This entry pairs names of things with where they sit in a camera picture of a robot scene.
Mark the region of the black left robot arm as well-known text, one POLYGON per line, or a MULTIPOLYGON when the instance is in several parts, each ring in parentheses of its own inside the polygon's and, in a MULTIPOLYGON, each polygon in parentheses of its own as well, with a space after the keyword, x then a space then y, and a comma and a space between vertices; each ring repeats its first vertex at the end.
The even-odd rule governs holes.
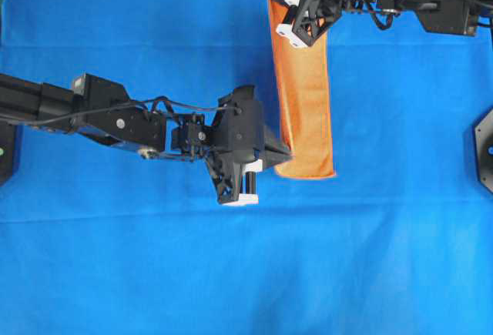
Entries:
POLYGON ((290 148, 267 126, 251 85, 242 85, 206 109, 161 95, 130 98, 125 87, 83 74, 65 89, 10 75, 1 77, 1 180, 15 174, 21 128, 77 133, 144 159, 204 161, 223 206, 258 203, 257 174, 291 160, 290 148))

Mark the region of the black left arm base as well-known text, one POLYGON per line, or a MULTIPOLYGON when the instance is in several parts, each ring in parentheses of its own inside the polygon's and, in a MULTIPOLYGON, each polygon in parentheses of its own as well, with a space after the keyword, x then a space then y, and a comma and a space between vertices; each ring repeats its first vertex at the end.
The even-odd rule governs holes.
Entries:
POLYGON ((22 135, 22 126, 1 122, 1 186, 4 186, 18 171, 21 159, 22 135))

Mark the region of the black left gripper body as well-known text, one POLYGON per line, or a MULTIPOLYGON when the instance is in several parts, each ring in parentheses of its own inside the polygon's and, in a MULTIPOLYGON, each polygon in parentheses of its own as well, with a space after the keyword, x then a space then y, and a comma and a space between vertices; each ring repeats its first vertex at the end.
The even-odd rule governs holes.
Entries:
POLYGON ((222 206, 257 204, 257 174, 263 171, 263 107, 255 88, 243 85, 219 100, 210 127, 205 164, 222 206))

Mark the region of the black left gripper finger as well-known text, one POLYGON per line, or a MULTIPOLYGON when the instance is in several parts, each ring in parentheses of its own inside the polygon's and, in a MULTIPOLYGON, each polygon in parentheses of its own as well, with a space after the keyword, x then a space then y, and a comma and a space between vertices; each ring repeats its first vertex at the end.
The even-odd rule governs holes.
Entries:
POLYGON ((273 130, 265 125, 264 134, 264 166, 277 166, 289 162, 293 157, 290 148, 279 139, 273 130))

